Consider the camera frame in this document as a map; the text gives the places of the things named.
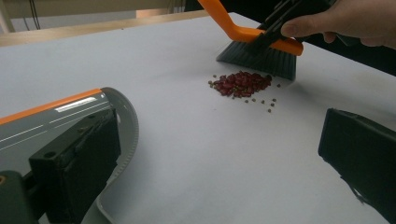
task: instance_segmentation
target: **hand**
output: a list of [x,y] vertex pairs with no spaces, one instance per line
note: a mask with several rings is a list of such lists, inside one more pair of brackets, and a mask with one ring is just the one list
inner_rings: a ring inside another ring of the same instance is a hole
[[357,37],[369,47],[396,49],[396,0],[337,0],[327,11],[285,22],[281,33],[287,37],[323,33],[328,43],[340,34]]

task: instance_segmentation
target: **black bristles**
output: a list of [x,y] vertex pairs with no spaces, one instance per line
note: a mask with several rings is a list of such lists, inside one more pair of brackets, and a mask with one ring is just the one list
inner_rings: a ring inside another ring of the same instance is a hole
[[274,42],[274,39],[270,36],[259,34],[254,41],[245,45],[245,50],[253,55],[260,53],[263,49],[268,49]]
[[295,55],[277,49],[261,49],[256,53],[249,53],[247,43],[233,41],[216,59],[218,62],[233,63],[275,77],[294,80],[296,77]]

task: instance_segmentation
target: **screw hole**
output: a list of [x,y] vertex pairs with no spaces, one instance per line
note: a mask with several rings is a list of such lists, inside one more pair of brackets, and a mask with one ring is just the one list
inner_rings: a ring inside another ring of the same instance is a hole
[[54,157],[55,155],[56,155],[55,152],[47,152],[46,154],[44,154],[44,157],[49,159],[49,158]]

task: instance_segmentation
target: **plastic pellet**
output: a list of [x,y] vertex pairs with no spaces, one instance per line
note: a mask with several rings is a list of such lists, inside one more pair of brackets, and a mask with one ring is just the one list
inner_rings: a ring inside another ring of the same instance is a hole
[[213,88],[223,96],[250,97],[258,91],[271,86],[272,77],[262,77],[260,74],[239,71],[236,74],[221,75],[218,80],[211,82]]

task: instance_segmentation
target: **orange brush handle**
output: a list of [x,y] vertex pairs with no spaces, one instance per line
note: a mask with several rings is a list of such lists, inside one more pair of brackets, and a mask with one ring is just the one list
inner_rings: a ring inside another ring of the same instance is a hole
[[[264,30],[242,27],[234,24],[220,0],[198,0],[198,2],[223,29],[227,36],[234,41],[250,43],[255,40],[261,32],[265,32]],[[291,38],[277,40],[270,47],[296,56],[300,56],[304,49],[302,43]]]
[[81,98],[84,98],[84,97],[88,97],[90,95],[94,95],[94,94],[97,94],[97,93],[100,93],[100,92],[102,92],[100,89],[93,89],[93,90],[90,90],[90,91],[82,92],[82,93],[77,94],[77,95],[69,96],[69,97],[64,98],[62,100],[51,102],[51,103],[46,104],[46,105],[40,105],[40,106],[31,108],[31,109],[28,109],[28,110],[24,110],[24,111],[19,112],[17,114],[13,114],[13,115],[10,115],[10,116],[4,117],[4,118],[0,118],[0,125],[5,124],[5,123],[9,123],[9,122],[11,122],[13,120],[16,120],[16,119],[22,119],[24,117],[31,116],[33,114],[38,114],[38,113],[40,113],[40,112],[42,112],[44,110],[52,109],[52,108],[60,106],[60,105],[69,104],[70,102],[73,102],[73,101],[76,101],[78,99],[81,99]]

